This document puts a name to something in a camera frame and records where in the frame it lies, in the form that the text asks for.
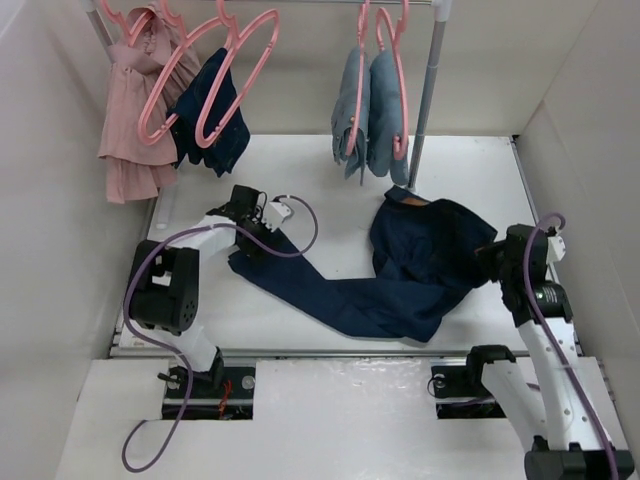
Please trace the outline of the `dark blue denim trousers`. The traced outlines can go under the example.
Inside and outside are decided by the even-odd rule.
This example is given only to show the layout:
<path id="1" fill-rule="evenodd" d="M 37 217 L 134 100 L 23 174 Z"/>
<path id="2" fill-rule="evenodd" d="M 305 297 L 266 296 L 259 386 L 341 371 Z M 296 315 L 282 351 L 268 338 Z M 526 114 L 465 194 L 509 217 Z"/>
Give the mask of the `dark blue denim trousers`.
<path id="1" fill-rule="evenodd" d="M 476 257 L 496 229 L 452 200 L 425 200 L 401 187 L 385 194 L 372 222 L 372 278 L 330 280 L 282 233 L 285 257 L 228 259 L 249 283 L 351 337 L 428 342 L 445 315 L 488 282 Z"/>

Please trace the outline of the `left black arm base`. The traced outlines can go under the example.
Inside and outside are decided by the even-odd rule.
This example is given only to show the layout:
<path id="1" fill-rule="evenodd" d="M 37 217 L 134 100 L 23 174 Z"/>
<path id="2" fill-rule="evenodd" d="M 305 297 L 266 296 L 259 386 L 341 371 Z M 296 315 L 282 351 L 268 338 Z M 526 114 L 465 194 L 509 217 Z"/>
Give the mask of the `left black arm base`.
<path id="1" fill-rule="evenodd" d="M 233 366 L 219 368 L 214 377 L 195 374 L 183 420 L 251 420 L 255 392 L 255 368 Z M 178 417 L 187 393 L 187 371 L 172 366 L 157 378 L 165 383 L 161 407 L 163 420 Z"/>

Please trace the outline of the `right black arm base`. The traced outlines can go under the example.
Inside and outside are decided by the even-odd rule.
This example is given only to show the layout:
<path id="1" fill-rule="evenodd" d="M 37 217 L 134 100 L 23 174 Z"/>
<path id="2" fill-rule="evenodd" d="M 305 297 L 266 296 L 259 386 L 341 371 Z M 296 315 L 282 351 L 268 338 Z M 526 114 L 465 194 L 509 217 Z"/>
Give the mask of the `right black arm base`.
<path id="1" fill-rule="evenodd" d="M 472 380 L 463 364 L 432 363 L 427 392 L 435 399 L 439 420 L 504 419 L 492 394 Z"/>

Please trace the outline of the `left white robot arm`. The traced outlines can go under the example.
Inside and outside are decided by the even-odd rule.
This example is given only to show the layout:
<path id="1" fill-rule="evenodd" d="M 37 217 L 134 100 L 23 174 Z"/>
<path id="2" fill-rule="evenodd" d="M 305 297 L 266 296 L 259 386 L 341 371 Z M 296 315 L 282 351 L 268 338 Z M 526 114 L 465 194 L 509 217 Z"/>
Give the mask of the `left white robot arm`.
<path id="1" fill-rule="evenodd" d="M 272 240 L 290 207 L 251 187 L 236 185 L 230 200 L 196 225 L 163 242 L 141 241 L 135 252 L 123 313 L 132 334 L 176 356 L 168 378 L 204 397 L 223 387 L 224 360 L 197 319 L 201 266 L 232 247 L 254 255 Z"/>

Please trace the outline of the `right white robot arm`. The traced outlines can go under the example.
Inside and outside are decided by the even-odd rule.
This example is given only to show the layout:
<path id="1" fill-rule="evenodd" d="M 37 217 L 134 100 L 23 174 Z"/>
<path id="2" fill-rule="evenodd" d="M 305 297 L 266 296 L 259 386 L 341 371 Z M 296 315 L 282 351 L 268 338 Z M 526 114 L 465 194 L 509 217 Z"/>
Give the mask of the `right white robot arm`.
<path id="1" fill-rule="evenodd" d="M 548 279 L 565 254 L 559 227 L 522 224 L 504 240 L 477 250 L 481 267 L 499 284 L 502 301 L 526 345 L 537 377 L 531 386 L 504 345 L 471 349 L 462 381 L 487 391 L 514 428 L 529 479 L 628 479 L 630 451 L 614 446 L 578 372 L 573 312 L 565 289 Z"/>

